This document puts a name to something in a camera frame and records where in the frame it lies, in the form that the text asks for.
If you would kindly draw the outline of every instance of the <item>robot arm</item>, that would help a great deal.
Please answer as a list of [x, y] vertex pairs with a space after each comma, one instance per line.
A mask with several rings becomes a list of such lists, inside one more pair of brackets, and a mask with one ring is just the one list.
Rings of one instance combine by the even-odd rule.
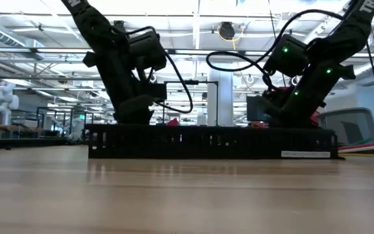
[[356, 78], [353, 66], [340, 63], [364, 48], [373, 17], [374, 0], [352, 0], [330, 36], [314, 39], [308, 45], [290, 35], [280, 39], [264, 69], [270, 74], [280, 71], [302, 78], [285, 94], [285, 101], [278, 101], [284, 96], [272, 92], [265, 92], [260, 98], [272, 117], [271, 127], [313, 127], [311, 115], [325, 106], [323, 101], [338, 80]]
[[[115, 119], [123, 124], [149, 124], [153, 114], [149, 106], [167, 98], [164, 84], [151, 84], [143, 72], [166, 67], [166, 54], [154, 28], [125, 32], [112, 26], [87, 0], [62, 0], [77, 28], [92, 48], [83, 62], [97, 66], [106, 92], [115, 108]], [[144, 34], [130, 37], [149, 29]], [[138, 72], [139, 80], [132, 70]]]

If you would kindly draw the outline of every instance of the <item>ceiling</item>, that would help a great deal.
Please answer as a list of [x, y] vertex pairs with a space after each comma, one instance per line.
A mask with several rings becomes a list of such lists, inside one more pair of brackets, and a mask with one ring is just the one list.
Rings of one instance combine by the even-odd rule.
[[[205, 81], [209, 67], [204, 50], [266, 51], [282, 26], [296, 12], [318, 8], [342, 14], [347, 0], [246, 0], [238, 6], [236, 0], [92, 0], [89, 3], [110, 22], [123, 20], [127, 31], [153, 26], [160, 33], [160, 42], [165, 49], [183, 49], [182, 54], [172, 57], [184, 79]], [[238, 39], [234, 44], [222, 40], [217, 34], [222, 21], [232, 22]], [[307, 43], [317, 36], [326, 36], [338, 22], [321, 14], [307, 14], [295, 20], [289, 29], [292, 29], [292, 36]], [[18, 89], [33, 88], [36, 95], [47, 98], [55, 105], [83, 103], [87, 104], [86, 109], [97, 111], [98, 116], [111, 118], [108, 113], [113, 110], [108, 96], [106, 92], [97, 90], [104, 85], [96, 68], [87, 68], [81, 62], [89, 49], [88, 44], [61, 0], [0, 0], [0, 33], [23, 45], [12, 47], [0, 39], [1, 78], [10, 77], [11, 82], [18, 84]], [[56, 50], [46, 49], [44, 53], [33, 56], [13, 50], [21, 47]], [[371, 43], [371, 52], [374, 53], [374, 42]], [[216, 60], [233, 66], [247, 64], [228, 57]], [[344, 64], [355, 65], [355, 69], [365, 76], [363, 84], [370, 82], [367, 57], [350, 58]], [[155, 76], [159, 83], [177, 80], [170, 65], [156, 72]], [[289, 82], [289, 78], [279, 73], [272, 79], [277, 86], [288, 85]], [[353, 82], [360, 84], [360, 81], [342, 81], [335, 92], [344, 92], [345, 86]], [[186, 94], [177, 91], [182, 90], [181, 85], [169, 84], [168, 89], [173, 90], [168, 94], [168, 100], [178, 101], [173, 103], [174, 106], [186, 104]], [[234, 105], [237, 106], [234, 113], [238, 122], [245, 114], [243, 103], [246, 95], [265, 89], [261, 73], [256, 68], [234, 73]], [[206, 104], [200, 103], [206, 84], [191, 86], [190, 90], [200, 107], [195, 107], [193, 113], [182, 115], [182, 118], [194, 120], [198, 112], [206, 111]], [[162, 115], [161, 109], [153, 108], [158, 110], [155, 117]]]

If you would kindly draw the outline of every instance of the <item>red object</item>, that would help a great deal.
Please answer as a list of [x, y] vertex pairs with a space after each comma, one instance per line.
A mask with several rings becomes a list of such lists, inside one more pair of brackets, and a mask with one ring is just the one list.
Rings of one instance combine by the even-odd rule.
[[175, 118], [175, 119], [173, 119], [173, 120], [171, 120], [167, 123], [167, 126], [178, 126], [178, 125], [179, 125], [179, 121], [177, 120], [177, 118]]
[[316, 111], [315, 113], [313, 113], [312, 115], [311, 115], [311, 120], [314, 122], [314, 123], [316, 123], [316, 124], [318, 124], [318, 119], [317, 119], [317, 115], [319, 114], [319, 112], [318, 111]]
[[360, 145], [357, 145], [357, 146], [341, 146], [338, 149], [339, 150], [349, 150], [349, 149], [364, 148], [364, 147], [370, 147], [370, 146], [374, 146], [374, 143], [360, 144]]

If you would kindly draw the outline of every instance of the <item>wooden table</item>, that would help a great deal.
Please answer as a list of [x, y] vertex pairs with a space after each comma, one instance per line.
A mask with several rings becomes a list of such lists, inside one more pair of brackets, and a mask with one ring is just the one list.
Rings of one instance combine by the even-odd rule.
[[2, 234], [374, 233], [374, 159], [87, 160], [0, 150]]

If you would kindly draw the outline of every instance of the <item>black base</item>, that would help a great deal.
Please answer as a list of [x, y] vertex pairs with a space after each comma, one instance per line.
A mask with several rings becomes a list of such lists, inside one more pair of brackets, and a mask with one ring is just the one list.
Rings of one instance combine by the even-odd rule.
[[63, 146], [66, 145], [66, 138], [42, 138], [42, 139], [0, 139], [0, 149], [42, 147], [42, 146]]
[[90, 159], [342, 159], [334, 131], [324, 129], [103, 124], [86, 129]]

